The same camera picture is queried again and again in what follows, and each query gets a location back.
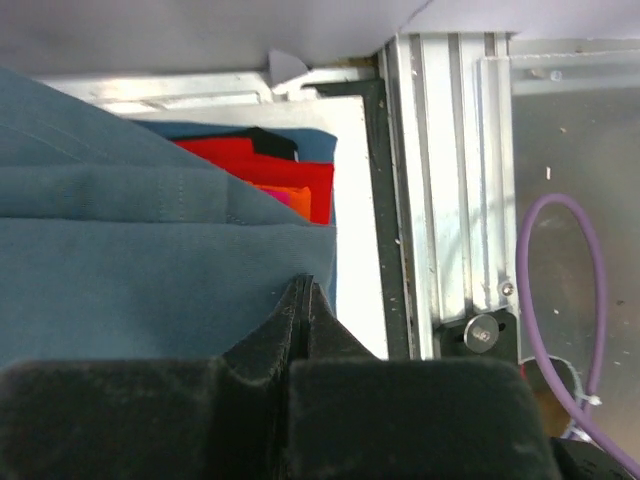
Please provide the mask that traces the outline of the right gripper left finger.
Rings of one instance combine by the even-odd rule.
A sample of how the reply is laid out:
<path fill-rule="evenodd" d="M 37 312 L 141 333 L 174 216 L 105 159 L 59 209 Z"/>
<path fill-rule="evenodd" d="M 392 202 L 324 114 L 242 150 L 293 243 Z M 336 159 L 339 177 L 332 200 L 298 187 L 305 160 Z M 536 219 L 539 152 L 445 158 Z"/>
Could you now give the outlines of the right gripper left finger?
<path fill-rule="evenodd" d="M 283 479 L 305 281 L 218 357 L 25 362 L 1 372 L 5 479 Z"/>

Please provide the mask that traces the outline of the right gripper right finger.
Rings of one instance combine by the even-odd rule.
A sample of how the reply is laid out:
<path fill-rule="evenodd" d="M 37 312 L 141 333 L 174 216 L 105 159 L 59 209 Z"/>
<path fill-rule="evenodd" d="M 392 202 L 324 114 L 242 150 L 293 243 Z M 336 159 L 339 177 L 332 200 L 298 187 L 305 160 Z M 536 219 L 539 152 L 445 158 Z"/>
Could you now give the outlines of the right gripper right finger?
<path fill-rule="evenodd" d="M 342 349 L 321 290 L 301 276 L 288 371 L 287 460 L 295 479 L 557 479 L 518 369 L 487 358 L 373 358 Z"/>

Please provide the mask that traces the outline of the teal grey t-shirt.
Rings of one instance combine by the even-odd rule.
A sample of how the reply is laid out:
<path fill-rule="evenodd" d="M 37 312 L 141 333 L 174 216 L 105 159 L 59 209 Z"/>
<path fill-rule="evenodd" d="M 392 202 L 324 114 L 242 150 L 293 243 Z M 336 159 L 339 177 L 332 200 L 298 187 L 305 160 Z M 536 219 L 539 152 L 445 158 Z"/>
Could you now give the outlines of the teal grey t-shirt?
<path fill-rule="evenodd" d="M 130 121 L 1 74 L 1 361 L 204 357 L 334 274 L 336 233 Z"/>

